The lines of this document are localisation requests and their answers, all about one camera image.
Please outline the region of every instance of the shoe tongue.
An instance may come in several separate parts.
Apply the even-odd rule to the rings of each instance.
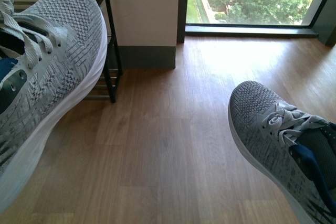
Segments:
[[[336,130],[334,129],[333,125],[327,125],[305,130],[298,138],[298,143],[313,151],[327,188],[334,193],[333,198],[336,200]]]

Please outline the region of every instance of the shoe upper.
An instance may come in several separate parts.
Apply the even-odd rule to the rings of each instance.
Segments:
[[[316,223],[336,223],[336,126],[254,81],[230,98],[232,123],[249,153]]]
[[[95,0],[0,0],[0,176],[22,143],[84,79],[100,47]]]

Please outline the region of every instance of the white sole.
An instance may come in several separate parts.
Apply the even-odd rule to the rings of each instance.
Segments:
[[[36,127],[29,138],[19,148],[10,164],[0,177],[0,213],[3,212],[22,191],[31,177],[56,123],[78,104],[97,83],[105,63],[107,53],[107,31],[102,19],[102,38],[98,55],[83,81],[61,101]]]
[[[232,122],[231,118],[231,111],[230,111],[230,104],[228,106],[228,119],[229,119],[229,126],[231,130],[231,134],[233,137],[233,140],[235,141],[235,144],[237,148],[239,149],[240,153],[244,156],[244,158],[249,161],[255,168],[257,168],[259,171],[261,171],[263,174],[265,174],[269,179],[271,179],[282,191],[286,199],[288,200],[289,205],[292,207],[293,212],[295,213],[296,217],[302,224],[315,224],[315,222],[309,217],[309,215],[306,213],[306,211],[302,208],[302,206],[298,203],[297,200],[294,199],[292,194],[287,191],[284,186],[274,177],[264,166],[262,166],[259,161],[257,161],[251,153],[247,150],[247,148],[244,146],[244,144],[241,142]]]

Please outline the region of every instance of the dark baseboard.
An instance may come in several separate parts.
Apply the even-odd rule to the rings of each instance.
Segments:
[[[119,52],[123,68],[175,68],[176,47],[119,46]],[[114,59],[109,58],[112,68],[116,65]]]

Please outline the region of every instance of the window sill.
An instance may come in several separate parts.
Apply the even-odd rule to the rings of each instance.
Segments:
[[[318,34],[310,28],[256,28],[186,25],[185,35],[265,38],[316,38]]]

